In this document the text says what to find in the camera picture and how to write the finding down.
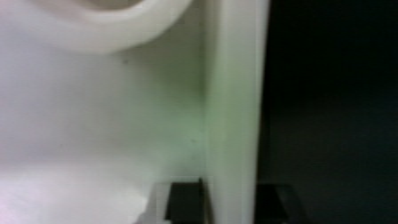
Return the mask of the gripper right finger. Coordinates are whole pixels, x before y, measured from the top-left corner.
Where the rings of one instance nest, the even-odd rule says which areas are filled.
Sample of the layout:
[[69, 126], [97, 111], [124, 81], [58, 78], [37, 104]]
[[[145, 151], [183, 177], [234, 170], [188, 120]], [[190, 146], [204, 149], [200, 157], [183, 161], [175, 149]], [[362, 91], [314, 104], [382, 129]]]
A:
[[303, 211], [293, 187], [255, 186], [254, 224], [303, 224]]

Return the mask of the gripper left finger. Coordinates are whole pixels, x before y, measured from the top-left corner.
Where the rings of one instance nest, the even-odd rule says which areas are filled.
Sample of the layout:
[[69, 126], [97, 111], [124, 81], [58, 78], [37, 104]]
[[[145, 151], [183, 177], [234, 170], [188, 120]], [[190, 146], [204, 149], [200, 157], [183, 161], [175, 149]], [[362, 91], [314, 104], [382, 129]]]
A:
[[172, 182], [161, 221], [167, 224], [206, 224], [206, 193], [202, 179]]

